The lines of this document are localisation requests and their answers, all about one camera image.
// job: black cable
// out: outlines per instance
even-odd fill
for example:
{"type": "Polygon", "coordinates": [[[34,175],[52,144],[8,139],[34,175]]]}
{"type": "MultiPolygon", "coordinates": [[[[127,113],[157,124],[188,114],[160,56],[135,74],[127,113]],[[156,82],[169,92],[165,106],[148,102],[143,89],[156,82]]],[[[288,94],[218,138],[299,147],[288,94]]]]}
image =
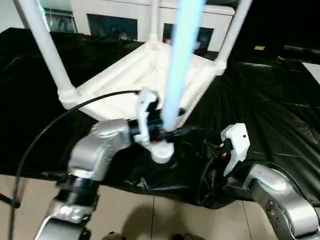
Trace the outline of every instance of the black cable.
{"type": "Polygon", "coordinates": [[[26,149],[26,151],[24,152],[20,162],[19,162],[19,166],[17,168],[16,174],[15,174],[15,185],[13,188],[13,192],[12,192],[12,196],[13,196],[13,201],[11,202],[11,209],[10,209],[10,221],[9,221],[9,232],[8,232],[8,240],[13,240],[13,234],[14,234],[14,227],[15,227],[15,204],[17,202],[17,198],[18,198],[18,189],[19,189],[19,183],[20,183],[20,175],[22,172],[22,168],[25,164],[25,161],[29,155],[29,153],[31,152],[31,150],[33,149],[33,147],[35,146],[35,144],[38,142],[38,140],[41,138],[41,136],[49,129],[51,128],[55,123],[57,123],[59,120],[61,120],[62,118],[64,118],[65,116],[69,115],[70,113],[82,108],[85,105],[91,104],[93,102],[96,102],[98,100],[101,99],[105,99],[108,97],[112,97],[115,95],[121,95],[121,94],[138,94],[139,91],[138,90],[127,90],[127,91],[118,91],[118,92],[112,92],[112,93],[108,93],[105,95],[101,95],[98,97],[95,97],[93,99],[90,99],[88,101],[85,101],[77,106],[74,106],[73,108],[67,110],[66,112],[64,112],[63,114],[61,114],[60,116],[58,116],[56,119],[54,119],[51,123],[49,123],[31,142],[31,144],[29,145],[29,147],[26,149]]]}
{"type": "Polygon", "coordinates": [[[5,204],[8,204],[9,206],[11,206],[11,204],[14,203],[14,208],[18,209],[20,208],[20,202],[14,202],[10,197],[7,197],[6,195],[3,195],[2,193],[0,193],[0,202],[3,202],[5,204]]]}
{"type": "Polygon", "coordinates": [[[198,196],[197,196],[197,203],[198,204],[201,204],[204,202],[204,200],[206,200],[208,198],[208,194],[203,198],[202,201],[200,201],[200,191],[201,191],[201,185],[202,183],[204,182],[205,178],[206,178],[206,174],[207,174],[207,171],[209,169],[209,167],[212,165],[213,161],[219,156],[219,154],[217,152],[215,152],[209,159],[209,161],[207,162],[207,164],[205,165],[204,167],[204,170],[201,174],[201,177],[200,177],[200,181],[199,181],[199,185],[198,185],[198,196]]]}

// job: white wall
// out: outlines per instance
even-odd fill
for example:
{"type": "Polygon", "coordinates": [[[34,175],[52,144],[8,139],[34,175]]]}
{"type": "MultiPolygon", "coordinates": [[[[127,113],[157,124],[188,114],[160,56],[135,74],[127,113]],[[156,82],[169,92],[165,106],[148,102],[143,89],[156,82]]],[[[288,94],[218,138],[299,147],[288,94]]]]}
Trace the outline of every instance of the white wall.
{"type": "Polygon", "coordinates": [[[70,0],[40,0],[40,3],[43,8],[72,11],[70,0]]]}
{"type": "Polygon", "coordinates": [[[0,0],[0,33],[8,28],[24,28],[13,0],[0,0]]]}

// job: white bracket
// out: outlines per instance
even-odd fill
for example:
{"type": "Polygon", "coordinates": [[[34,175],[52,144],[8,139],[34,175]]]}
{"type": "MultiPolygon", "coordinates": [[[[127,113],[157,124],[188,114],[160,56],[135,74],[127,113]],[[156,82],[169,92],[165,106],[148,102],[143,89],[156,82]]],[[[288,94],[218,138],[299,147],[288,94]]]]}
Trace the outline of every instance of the white bracket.
{"type": "Polygon", "coordinates": [[[239,161],[243,162],[246,159],[250,141],[247,128],[244,123],[229,125],[221,132],[220,135],[222,141],[230,139],[233,146],[230,162],[223,172],[223,176],[225,177],[232,171],[232,169],[234,169],[239,161]]]}
{"type": "Polygon", "coordinates": [[[170,160],[175,149],[174,144],[169,143],[166,140],[156,143],[150,142],[148,128],[149,112],[147,110],[149,105],[154,103],[157,98],[157,94],[146,87],[140,91],[138,101],[136,103],[136,117],[140,134],[134,136],[134,141],[151,152],[152,160],[158,164],[164,164],[170,160]]]}

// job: floor tile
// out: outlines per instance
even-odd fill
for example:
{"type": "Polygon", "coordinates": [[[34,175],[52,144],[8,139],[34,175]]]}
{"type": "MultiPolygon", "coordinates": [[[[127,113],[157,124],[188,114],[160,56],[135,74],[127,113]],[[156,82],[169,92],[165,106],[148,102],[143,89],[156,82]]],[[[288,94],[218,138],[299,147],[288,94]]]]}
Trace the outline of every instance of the floor tile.
{"type": "MultiPolygon", "coordinates": [[[[0,193],[10,193],[12,190],[8,191],[7,186],[7,183],[0,184],[0,193]]],[[[52,181],[28,181],[22,206],[16,211],[14,240],[34,238],[57,192],[58,189],[52,181]]],[[[92,230],[90,240],[101,240],[111,231],[123,233],[128,240],[151,238],[153,196],[138,195],[106,186],[101,186],[99,193],[97,210],[88,224],[88,228],[92,230]]],[[[4,224],[0,224],[0,239],[7,239],[9,212],[9,206],[0,202],[0,215],[5,216],[4,224]]]]}
{"type": "Polygon", "coordinates": [[[269,220],[256,202],[244,201],[244,210],[252,240],[277,240],[269,220]]]}
{"type": "Polygon", "coordinates": [[[152,240],[169,240],[190,233],[206,240],[250,240],[241,201],[218,210],[155,197],[152,240]]]}
{"type": "Polygon", "coordinates": [[[154,197],[107,186],[100,187],[97,210],[88,224],[92,240],[101,240],[111,231],[122,233],[127,240],[151,238],[154,197]]]}
{"type": "MultiPolygon", "coordinates": [[[[20,200],[26,189],[28,179],[21,177],[19,182],[18,199],[20,200]]],[[[0,174],[0,193],[12,198],[13,186],[16,183],[16,178],[9,175],[0,174]]]]}
{"type": "MultiPolygon", "coordinates": [[[[12,189],[8,191],[9,188],[11,187],[5,184],[5,189],[1,186],[0,192],[11,193],[12,189]]],[[[22,205],[15,211],[14,240],[31,240],[34,238],[57,191],[55,183],[51,181],[29,180],[27,182],[22,197],[22,205]]],[[[9,213],[10,207],[7,204],[0,203],[0,215],[4,219],[3,224],[0,224],[0,239],[7,239],[9,213]]]]}

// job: cable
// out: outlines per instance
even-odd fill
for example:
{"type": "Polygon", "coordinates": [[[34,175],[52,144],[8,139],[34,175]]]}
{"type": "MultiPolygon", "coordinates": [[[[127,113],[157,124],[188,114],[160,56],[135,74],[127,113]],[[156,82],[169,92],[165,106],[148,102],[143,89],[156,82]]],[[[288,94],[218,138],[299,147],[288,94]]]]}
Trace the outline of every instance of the cable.
{"type": "Polygon", "coordinates": [[[8,240],[13,240],[13,234],[14,234],[14,226],[15,226],[15,203],[17,202],[17,198],[18,198],[18,189],[19,189],[19,183],[20,183],[20,175],[22,172],[22,168],[25,164],[25,161],[29,155],[29,153],[31,152],[31,150],[33,149],[33,147],[35,146],[35,144],[38,142],[38,140],[41,138],[41,136],[49,129],[51,128],[55,123],[57,123],[59,120],[63,119],[65,116],[69,115],[70,113],[73,113],[74,111],[82,108],[85,105],[91,104],[93,102],[96,102],[98,100],[101,99],[105,99],[108,97],[112,97],[115,95],[121,95],[121,94],[138,94],[139,91],[138,90],[127,90],[127,91],[118,91],[118,92],[112,92],[112,93],[108,93],[105,95],[101,95],[98,97],[95,97],[91,100],[85,101],[77,106],[74,106],[73,108],[67,110],[66,112],[64,112],[63,114],[61,114],[60,116],[58,116],[56,119],[54,119],[51,123],[49,123],[31,142],[31,144],[29,145],[29,147],[26,149],[26,151],[24,152],[20,162],[19,162],[19,166],[17,168],[16,174],[15,174],[15,185],[13,188],[13,192],[12,192],[12,196],[13,196],[13,201],[11,202],[11,209],[10,209],[10,221],[9,221],[9,231],[8,231],[8,240]]]}
{"type": "MultiPolygon", "coordinates": [[[[2,193],[0,193],[0,202],[8,204],[9,206],[11,206],[11,204],[13,204],[13,200],[10,197],[7,197],[6,195],[3,195],[2,193]]],[[[16,201],[14,203],[14,208],[15,209],[20,208],[20,202],[19,201],[16,201]]]]}
{"type": "Polygon", "coordinates": [[[225,140],[221,145],[216,146],[216,145],[212,145],[212,147],[214,148],[214,154],[211,155],[211,157],[209,158],[209,161],[206,163],[206,165],[204,166],[204,170],[202,171],[201,177],[200,177],[200,181],[199,181],[199,185],[198,185],[198,194],[197,194],[197,200],[196,202],[200,205],[202,205],[204,203],[204,201],[209,197],[209,195],[213,192],[213,189],[210,189],[211,191],[203,198],[202,201],[200,201],[200,191],[201,191],[201,185],[202,183],[205,181],[206,178],[206,174],[207,171],[209,170],[209,167],[213,164],[213,161],[215,159],[217,159],[221,154],[223,153],[229,153],[233,147],[232,147],[232,142],[230,139],[225,140]]]}

